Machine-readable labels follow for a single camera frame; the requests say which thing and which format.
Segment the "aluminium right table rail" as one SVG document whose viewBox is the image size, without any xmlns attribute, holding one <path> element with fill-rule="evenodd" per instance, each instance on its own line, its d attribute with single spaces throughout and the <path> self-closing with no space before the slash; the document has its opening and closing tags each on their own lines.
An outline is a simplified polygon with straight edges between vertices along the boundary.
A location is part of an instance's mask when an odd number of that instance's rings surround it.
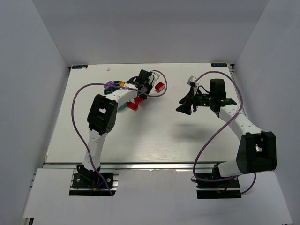
<svg viewBox="0 0 300 225">
<path fill-rule="evenodd" d="M 235 70 L 234 70 L 234 64 L 229 64 L 228 65 L 228 68 L 229 68 L 229 72 L 230 72 L 230 76 L 231 78 L 233 79 L 233 81 L 235 82 L 235 84 L 237 85 L 237 82 L 235 80 Z M 240 95 L 239 95 L 239 92 L 238 92 L 238 89 L 235 87 L 235 91 L 237 93 L 237 97 L 238 97 L 238 101 L 239 103 L 241 103 L 241 98 L 240 98 Z M 244 114 L 246 117 L 247 117 L 247 111 L 245 110 L 244 108 L 244 104 L 243 104 L 243 107 L 242 107 L 242 110 L 241 110 L 242 114 Z"/>
</svg>

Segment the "aluminium front table rail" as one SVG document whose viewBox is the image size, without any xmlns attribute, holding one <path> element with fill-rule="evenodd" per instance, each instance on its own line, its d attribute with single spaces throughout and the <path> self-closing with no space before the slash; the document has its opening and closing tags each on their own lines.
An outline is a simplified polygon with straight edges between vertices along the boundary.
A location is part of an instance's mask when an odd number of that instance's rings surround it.
<svg viewBox="0 0 300 225">
<path fill-rule="evenodd" d="M 101 170 L 193 169 L 194 163 L 102 163 Z M 45 163 L 44 169 L 76 169 L 75 164 Z"/>
</svg>

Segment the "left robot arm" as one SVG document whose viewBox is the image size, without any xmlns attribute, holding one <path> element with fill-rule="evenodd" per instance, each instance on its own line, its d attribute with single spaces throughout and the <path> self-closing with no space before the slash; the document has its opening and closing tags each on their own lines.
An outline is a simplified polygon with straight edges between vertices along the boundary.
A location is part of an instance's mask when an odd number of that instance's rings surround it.
<svg viewBox="0 0 300 225">
<path fill-rule="evenodd" d="M 87 117 L 88 142 L 78 135 L 86 147 L 85 158 L 77 166 L 81 176 L 90 180 L 99 173 L 104 141 L 115 126 L 118 108 L 136 97 L 146 99 L 159 77 L 160 75 L 154 72 L 142 69 L 136 78 L 131 78 L 127 82 L 109 81 L 104 85 L 104 95 L 98 94 L 94 97 Z"/>
</svg>

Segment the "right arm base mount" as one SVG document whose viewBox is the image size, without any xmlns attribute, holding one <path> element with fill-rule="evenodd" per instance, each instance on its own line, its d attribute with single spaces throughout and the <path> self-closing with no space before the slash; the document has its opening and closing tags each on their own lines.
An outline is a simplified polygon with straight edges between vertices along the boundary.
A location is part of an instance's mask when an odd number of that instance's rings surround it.
<svg viewBox="0 0 300 225">
<path fill-rule="evenodd" d="M 222 182 L 204 182 L 191 177 L 196 184 L 197 199 L 239 199 L 241 198 L 238 179 Z"/>
</svg>

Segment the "aluminium table rail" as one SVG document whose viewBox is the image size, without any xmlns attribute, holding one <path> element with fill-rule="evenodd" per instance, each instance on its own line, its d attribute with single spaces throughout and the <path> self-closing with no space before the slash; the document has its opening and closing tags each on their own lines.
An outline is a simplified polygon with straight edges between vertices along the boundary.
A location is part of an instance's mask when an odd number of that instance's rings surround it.
<svg viewBox="0 0 300 225">
<path fill-rule="evenodd" d="M 194 163 L 102 163 L 101 170 L 193 169 Z M 45 163 L 44 169 L 76 169 L 75 164 Z"/>
<path fill-rule="evenodd" d="M 235 80 L 235 70 L 234 70 L 234 64 L 229 64 L 228 65 L 228 68 L 229 68 L 229 72 L 230 72 L 230 76 L 231 78 L 233 79 L 233 81 L 235 82 L 235 84 L 237 85 L 237 82 Z M 238 97 L 238 101 L 239 103 L 241 103 L 241 98 L 240 98 L 240 95 L 239 95 L 239 92 L 238 92 L 238 89 L 235 87 L 235 91 L 237 93 L 237 97 Z M 242 114 L 244 114 L 246 117 L 247 117 L 247 111 L 245 110 L 244 108 L 244 104 L 243 104 L 243 107 L 242 107 L 242 110 L 241 110 Z"/>
</svg>

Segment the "red arched lego brick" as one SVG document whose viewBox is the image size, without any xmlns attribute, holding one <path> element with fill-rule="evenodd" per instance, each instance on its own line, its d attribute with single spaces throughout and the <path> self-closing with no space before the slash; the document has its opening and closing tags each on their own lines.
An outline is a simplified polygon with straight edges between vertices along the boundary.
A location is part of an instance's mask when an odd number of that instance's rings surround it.
<svg viewBox="0 0 300 225">
<path fill-rule="evenodd" d="M 165 88 L 165 84 L 163 82 L 159 82 L 158 84 L 156 84 L 155 86 L 155 90 L 156 92 L 160 92 Z"/>
</svg>

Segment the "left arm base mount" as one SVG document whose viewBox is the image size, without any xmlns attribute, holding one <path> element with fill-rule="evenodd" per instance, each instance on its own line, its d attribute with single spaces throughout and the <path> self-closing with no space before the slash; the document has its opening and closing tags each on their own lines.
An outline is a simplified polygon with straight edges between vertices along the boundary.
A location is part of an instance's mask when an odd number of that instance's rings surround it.
<svg viewBox="0 0 300 225">
<path fill-rule="evenodd" d="M 119 175 L 103 173 L 103 177 L 111 191 L 107 189 L 104 181 L 98 175 L 94 181 L 89 181 L 79 173 L 74 173 L 69 189 L 69 196 L 108 196 L 112 197 L 118 186 Z"/>
</svg>

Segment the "red long lego brick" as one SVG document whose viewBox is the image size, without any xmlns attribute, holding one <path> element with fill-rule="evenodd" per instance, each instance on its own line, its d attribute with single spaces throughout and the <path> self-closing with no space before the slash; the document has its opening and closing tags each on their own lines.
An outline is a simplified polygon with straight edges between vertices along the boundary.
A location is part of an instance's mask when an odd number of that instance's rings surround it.
<svg viewBox="0 0 300 225">
<path fill-rule="evenodd" d="M 144 101 L 145 100 L 145 98 L 143 98 L 143 97 L 141 97 L 141 96 L 137 96 L 137 97 L 135 97 L 134 98 L 134 102 L 135 102 L 135 104 L 139 104 L 139 103 L 141 103 L 142 101 Z"/>
</svg>

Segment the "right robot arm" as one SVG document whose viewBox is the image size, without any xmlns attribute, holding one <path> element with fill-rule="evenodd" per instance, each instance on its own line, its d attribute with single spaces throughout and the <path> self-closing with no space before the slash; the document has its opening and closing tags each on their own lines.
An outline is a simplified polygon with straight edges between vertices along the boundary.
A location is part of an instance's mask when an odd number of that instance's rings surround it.
<svg viewBox="0 0 300 225">
<path fill-rule="evenodd" d="M 199 106 L 209 107 L 225 122 L 240 141 L 234 159 L 214 165 L 210 178 L 203 182 L 221 182 L 243 174 L 274 171 L 277 167 L 277 141 L 273 132 L 265 132 L 254 125 L 237 103 L 227 98 L 223 79 L 211 79 L 207 94 L 199 90 L 199 82 L 193 76 L 188 80 L 190 91 L 179 101 L 176 111 L 191 115 Z"/>
</svg>

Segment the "teal divided round container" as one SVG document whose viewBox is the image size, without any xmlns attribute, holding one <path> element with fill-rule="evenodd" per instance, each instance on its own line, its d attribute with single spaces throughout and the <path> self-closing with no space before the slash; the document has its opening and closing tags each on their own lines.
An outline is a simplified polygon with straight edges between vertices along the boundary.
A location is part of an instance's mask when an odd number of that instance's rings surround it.
<svg viewBox="0 0 300 225">
<path fill-rule="evenodd" d="M 104 89 L 104 95 L 111 94 L 111 93 L 115 92 L 116 90 L 118 90 L 119 87 L 123 87 L 124 85 L 123 86 L 119 85 L 119 80 L 116 80 L 116 81 L 114 81 L 114 86 L 115 87 L 111 87 L 109 90 Z"/>
</svg>

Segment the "right table logo sticker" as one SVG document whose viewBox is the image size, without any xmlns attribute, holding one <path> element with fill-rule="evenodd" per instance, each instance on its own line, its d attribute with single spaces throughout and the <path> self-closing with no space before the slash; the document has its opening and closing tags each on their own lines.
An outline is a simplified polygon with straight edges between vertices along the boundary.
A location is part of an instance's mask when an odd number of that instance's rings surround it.
<svg viewBox="0 0 300 225">
<path fill-rule="evenodd" d="M 211 63 L 212 67 L 227 67 L 226 63 Z"/>
</svg>

